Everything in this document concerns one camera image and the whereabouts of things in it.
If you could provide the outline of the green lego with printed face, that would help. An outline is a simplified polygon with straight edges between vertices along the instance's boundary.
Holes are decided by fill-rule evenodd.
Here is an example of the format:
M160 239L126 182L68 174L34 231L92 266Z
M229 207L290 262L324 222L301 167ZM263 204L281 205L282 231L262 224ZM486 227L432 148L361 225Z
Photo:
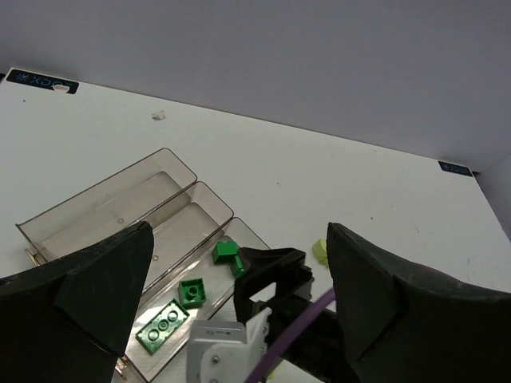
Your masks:
M180 304L186 309L201 307L206 301L206 290L202 278L181 280L178 285Z

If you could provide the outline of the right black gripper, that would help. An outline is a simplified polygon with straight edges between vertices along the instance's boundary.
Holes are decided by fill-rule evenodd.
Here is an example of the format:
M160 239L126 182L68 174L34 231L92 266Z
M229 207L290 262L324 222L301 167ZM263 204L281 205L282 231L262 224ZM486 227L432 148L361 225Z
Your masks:
M255 381L267 378L281 361L287 361L321 382L358 382L346 360L343 332L329 289L316 301L307 300L306 253L291 247L260 250L241 247L244 272L234 284L233 302L238 322L246 322L260 308L272 309L269 349L255 367ZM256 303L252 296L275 284L275 295Z

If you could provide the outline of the small green lego brick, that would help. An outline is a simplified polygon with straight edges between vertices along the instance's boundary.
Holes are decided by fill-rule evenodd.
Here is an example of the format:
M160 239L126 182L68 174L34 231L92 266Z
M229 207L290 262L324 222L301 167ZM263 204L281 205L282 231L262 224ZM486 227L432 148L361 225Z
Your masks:
M235 241L219 241L212 249L212 261L215 265L233 264L239 253Z

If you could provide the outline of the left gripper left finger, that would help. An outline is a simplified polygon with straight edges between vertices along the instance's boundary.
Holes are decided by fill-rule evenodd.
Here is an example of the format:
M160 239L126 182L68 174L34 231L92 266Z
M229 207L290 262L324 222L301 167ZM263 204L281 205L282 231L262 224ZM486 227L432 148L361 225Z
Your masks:
M1 280L3 382L110 382L153 259L142 221Z

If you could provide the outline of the upturned green 2x4 lego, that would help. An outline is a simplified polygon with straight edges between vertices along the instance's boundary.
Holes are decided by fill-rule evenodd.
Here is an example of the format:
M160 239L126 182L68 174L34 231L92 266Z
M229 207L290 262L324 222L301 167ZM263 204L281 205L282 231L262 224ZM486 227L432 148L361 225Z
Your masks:
M178 300L171 300L137 333L136 339L153 355L187 321L189 312Z

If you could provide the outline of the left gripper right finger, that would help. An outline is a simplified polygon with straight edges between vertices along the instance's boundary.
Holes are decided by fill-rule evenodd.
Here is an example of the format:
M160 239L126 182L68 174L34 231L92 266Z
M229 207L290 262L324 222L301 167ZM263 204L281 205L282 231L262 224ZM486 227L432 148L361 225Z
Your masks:
M327 257L360 381L509 381L508 293L408 261L339 223L327 228Z

